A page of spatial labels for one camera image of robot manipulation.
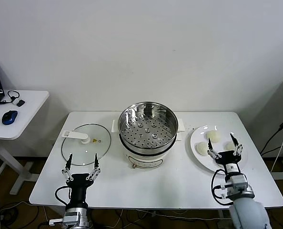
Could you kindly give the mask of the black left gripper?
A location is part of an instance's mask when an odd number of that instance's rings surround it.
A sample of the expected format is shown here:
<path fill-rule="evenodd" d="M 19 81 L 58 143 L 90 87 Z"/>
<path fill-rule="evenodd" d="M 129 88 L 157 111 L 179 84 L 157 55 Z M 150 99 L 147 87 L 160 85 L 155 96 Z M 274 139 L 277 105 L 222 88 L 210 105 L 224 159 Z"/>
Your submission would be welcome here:
<path fill-rule="evenodd" d="M 90 174 L 83 173 L 71 175 L 71 163 L 72 153 L 66 161 L 65 168 L 61 170 L 62 174 L 65 176 L 67 186 L 71 189 L 70 201 L 66 205 L 66 208 L 88 208 L 88 204 L 86 203 L 87 189 L 93 185 L 94 180 L 101 172 L 97 153 L 95 154 L 94 159 L 94 169 Z"/>

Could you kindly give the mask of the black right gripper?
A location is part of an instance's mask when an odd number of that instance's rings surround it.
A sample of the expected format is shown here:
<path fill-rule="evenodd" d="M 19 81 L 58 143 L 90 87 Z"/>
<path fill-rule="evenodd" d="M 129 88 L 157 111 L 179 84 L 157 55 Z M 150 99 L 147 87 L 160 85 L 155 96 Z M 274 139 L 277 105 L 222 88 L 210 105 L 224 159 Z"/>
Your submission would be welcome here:
<path fill-rule="evenodd" d="M 230 136 L 235 147 L 234 151 L 231 150 L 217 153 L 214 151 L 210 139 L 208 139 L 207 149 L 208 155 L 210 155 L 210 157 L 214 159 L 217 164 L 223 166 L 227 177 L 241 174 L 238 163 L 242 159 L 241 154 L 243 151 L 243 145 L 239 144 L 238 140 L 233 136 L 233 134 L 230 134 Z"/>

